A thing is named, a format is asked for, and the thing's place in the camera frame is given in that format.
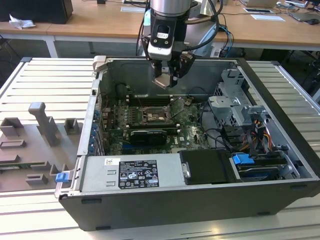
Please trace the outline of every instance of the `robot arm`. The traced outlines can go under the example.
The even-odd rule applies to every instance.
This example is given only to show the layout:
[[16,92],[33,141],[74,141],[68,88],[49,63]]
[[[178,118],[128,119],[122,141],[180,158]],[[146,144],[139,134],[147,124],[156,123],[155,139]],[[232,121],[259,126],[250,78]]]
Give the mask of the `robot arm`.
[[[162,88],[174,87],[178,79],[188,73],[196,56],[189,50],[201,48],[212,41],[218,32],[218,14],[223,4],[216,12],[212,0],[208,0],[214,15],[189,20],[193,9],[199,8],[200,3],[194,0],[150,0],[151,35],[142,37],[142,46],[147,60],[154,67],[154,82]],[[215,19],[216,31],[208,41],[195,47],[186,46],[187,26]],[[167,61],[169,75],[162,74],[162,61]]]

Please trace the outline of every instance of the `laptop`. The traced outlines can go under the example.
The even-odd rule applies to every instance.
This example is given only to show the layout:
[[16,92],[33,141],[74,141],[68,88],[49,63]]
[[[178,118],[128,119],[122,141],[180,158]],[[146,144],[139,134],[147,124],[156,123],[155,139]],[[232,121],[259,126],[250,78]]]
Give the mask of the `laptop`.
[[273,8],[278,0],[240,0],[247,7]]
[[289,15],[300,22],[307,22],[311,19],[318,19],[320,21],[320,15],[318,14],[289,12]]

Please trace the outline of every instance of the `cable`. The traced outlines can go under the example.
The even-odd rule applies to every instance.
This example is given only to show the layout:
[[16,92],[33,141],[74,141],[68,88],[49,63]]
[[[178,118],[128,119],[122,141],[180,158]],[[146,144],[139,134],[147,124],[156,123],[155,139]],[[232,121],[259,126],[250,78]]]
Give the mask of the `cable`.
[[215,5],[212,2],[212,0],[208,0],[208,2],[209,2],[211,9],[213,11],[212,16],[207,16],[204,18],[196,19],[196,20],[186,20],[184,23],[187,25],[202,24],[202,23],[209,22],[209,21],[212,21],[215,18],[217,18],[224,7],[224,0],[220,0],[220,8],[218,9],[218,11],[216,11]]
[[218,142],[218,143],[222,144],[223,146],[225,146],[226,149],[229,149],[229,147],[228,147],[223,141],[221,141],[221,140],[218,139],[218,137],[220,137],[220,136],[218,136],[218,137],[211,136],[207,131],[208,131],[208,130],[206,130],[206,131],[204,131],[204,132],[206,133],[206,135],[207,135],[209,138],[211,138],[211,139],[214,140],[215,142]]
[[234,45],[234,42],[235,42],[235,36],[233,35],[232,32],[229,31],[229,33],[230,33],[231,36],[232,36],[232,44],[231,44],[231,46],[230,46],[230,48],[229,48],[228,53],[225,55],[225,57],[228,57],[228,54],[230,53],[230,51],[231,51],[231,49],[232,49],[232,47],[233,47],[233,45]]
[[[223,13],[221,13],[220,15],[223,17],[223,19],[224,19],[224,25],[225,25],[225,28],[228,30],[228,27],[227,27],[227,20],[226,20],[225,15],[224,15]],[[225,42],[225,44],[224,44],[224,46],[223,46],[223,48],[222,48],[221,52],[223,52],[223,51],[225,50],[225,48],[226,48],[226,46],[227,46],[227,44],[228,44],[228,42],[229,42],[229,35],[227,34],[227,32],[226,32],[225,34],[226,34],[226,42]]]
[[1,35],[0,37],[6,42],[6,44],[11,48],[12,52],[14,52],[14,54],[21,59],[20,55],[12,48],[12,46],[8,43],[7,39],[3,38]]
[[200,86],[194,86],[193,88],[191,88],[191,89],[188,91],[188,93],[186,94],[187,97],[189,97],[189,95],[190,95],[190,93],[191,93],[191,91],[192,91],[193,89],[201,89],[205,94],[208,95],[208,97],[210,97],[209,93],[208,93],[203,87],[200,87]]
[[196,50],[196,49],[200,49],[202,47],[204,47],[205,45],[209,44],[212,42],[212,40],[216,37],[218,31],[219,31],[219,27],[220,27],[220,24],[219,24],[219,18],[218,18],[218,14],[222,11],[223,9],[223,5],[224,5],[224,0],[220,0],[220,9],[219,9],[219,13],[217,13],[216,11],[216,8],[215,8],[215,5],[214,3],[212,2],[212,0],[208,0],[211,8],[212,8],[212,11],[214,13],[214,19],[215,19],[215,30],[214,30],[214,33],[212,34],[212,36],[204,41],[203,43],[199,44],[199,45],[196,45],[196,46],[188,46],[185,50],[183,51],[192,51],[192,50]]
[[145,15],[146,15],[146,12],[149,10],[150,8],[150,0],[146,0],[146,3],[145,3],[145,10],[144,10],[144,15],[143,15],[143,18],[142,18],[142,22],[140,24],[140,28],[139,28],[139,33],[138,33],[138,37],[136,39],[136,44],[135,44],[135,55],[138,56],[139,53],[138,53],[138,45],[139,45],[139,40],[140,40],[140,37],[141,35],[143,34],[144,32],[144,22],[145,22]]

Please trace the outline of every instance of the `paper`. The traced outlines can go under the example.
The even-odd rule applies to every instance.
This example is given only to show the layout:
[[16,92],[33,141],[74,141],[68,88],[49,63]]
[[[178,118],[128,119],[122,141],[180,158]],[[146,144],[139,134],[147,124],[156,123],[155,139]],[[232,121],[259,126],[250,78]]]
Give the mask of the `paper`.
[[22,29],[22,28],[32,28],[32,27],[35,27],[36,25],[34,24],[33,21],[31,20],[20,20],[20,19],[17,19],[13,16],[10,15],[10,21],[9,23],[14,26],[15,28],[17,29]]
[[251,14],[251,16],[255,20],[281,21],[281,22],[285,22],[286,21],[282,17],[279,17],[279,16],[268,16],[268,15],[265,15],[265,14],[264,15]]

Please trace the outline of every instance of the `blue plastic clip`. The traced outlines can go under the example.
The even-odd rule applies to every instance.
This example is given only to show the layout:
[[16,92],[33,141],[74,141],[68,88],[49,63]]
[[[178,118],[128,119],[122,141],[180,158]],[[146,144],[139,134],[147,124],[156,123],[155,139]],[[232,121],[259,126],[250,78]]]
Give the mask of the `blue plastic clip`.
[[254,164],[255,161],[249,157],[249,154],[236,154],[232,157],[234,164]]
[[55,176],[55,181],[57,183],[67,183],[69,182],[69,173],[68,172],[59,172],[56,176]]

